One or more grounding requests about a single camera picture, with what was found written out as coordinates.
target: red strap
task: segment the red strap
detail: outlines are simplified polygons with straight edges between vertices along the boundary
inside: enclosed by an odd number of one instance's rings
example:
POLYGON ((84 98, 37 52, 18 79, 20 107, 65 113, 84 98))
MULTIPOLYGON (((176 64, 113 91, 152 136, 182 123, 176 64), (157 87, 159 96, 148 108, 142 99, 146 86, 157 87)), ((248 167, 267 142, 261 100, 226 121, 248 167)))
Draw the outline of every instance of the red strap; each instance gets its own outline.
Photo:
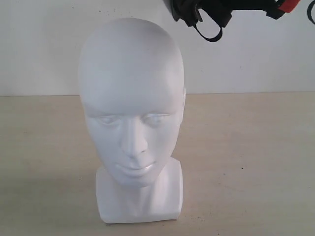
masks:
POLYGON ((297 6, 299 1, 300 0, 286 0, 278 9, 285 13, 290 13, 297 6))

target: black strap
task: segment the black strap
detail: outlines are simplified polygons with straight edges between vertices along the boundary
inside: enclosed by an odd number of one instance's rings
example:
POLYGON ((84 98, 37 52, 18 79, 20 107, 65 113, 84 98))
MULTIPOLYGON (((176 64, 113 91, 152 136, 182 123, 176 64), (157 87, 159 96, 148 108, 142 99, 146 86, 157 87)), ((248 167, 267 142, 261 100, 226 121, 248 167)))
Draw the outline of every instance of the black strap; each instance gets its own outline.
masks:
POLYGON ((313 10, 314 5, 315 5, 315 0, 310 3, 309 7, 307 8, 306 14, 309 20, 315 25, 315 21, 312 17, 312 10, 313 10))
POLYGON ((197 25, 194 25, 193 27, 200 34, 201 37, 203 37, 204 39, 206 39, 208 42, 211 42, 211 43, 218 42, 222 38, 222 35, 223 35, 222 27, 220 27, 220 32, 218 33, 218 35, 213 37, 213 38, 207 38, 207 37, 203 36, 202 33, 200 33, 200 31, 198 30, 197 25))

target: wooden table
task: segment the wooden table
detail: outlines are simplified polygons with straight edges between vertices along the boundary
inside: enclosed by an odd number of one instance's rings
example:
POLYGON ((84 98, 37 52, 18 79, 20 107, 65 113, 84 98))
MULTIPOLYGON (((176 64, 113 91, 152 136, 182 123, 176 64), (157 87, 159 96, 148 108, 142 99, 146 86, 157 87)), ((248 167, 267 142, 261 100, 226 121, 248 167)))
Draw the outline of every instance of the wooden table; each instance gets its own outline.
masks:
POLYGON ((315 93, 188 95, 177 221, 106 225, 77 96, 0 98, 0 236, 315 236, 315 93))

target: mannequin forehead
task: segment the mannequin forehead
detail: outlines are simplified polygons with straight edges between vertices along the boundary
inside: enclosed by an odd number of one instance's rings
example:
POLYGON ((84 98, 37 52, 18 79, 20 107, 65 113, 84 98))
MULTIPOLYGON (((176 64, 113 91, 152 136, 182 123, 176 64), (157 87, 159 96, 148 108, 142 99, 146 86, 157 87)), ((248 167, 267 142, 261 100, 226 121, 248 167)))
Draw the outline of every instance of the mannequin forehead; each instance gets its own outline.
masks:
POLYGON ((180 50, 144 20, 120 19, 96 30, 83 47, 78 76, 83 104, 102 112, 171 109, 183 98, 180 50))

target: white mannequin head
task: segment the white mannequin head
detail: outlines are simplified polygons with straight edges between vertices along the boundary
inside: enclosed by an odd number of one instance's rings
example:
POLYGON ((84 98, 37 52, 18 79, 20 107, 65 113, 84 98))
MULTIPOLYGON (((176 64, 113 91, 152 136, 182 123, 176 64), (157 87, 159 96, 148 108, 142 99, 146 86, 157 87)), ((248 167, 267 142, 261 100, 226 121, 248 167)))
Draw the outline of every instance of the white mannequin head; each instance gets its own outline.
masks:
POLYGON ((185 104, 176 43, 158 25, 127 18, 97 29, 79 62, 79 89, 97 152, 120 184, 152 184, 174 150, 185 104))

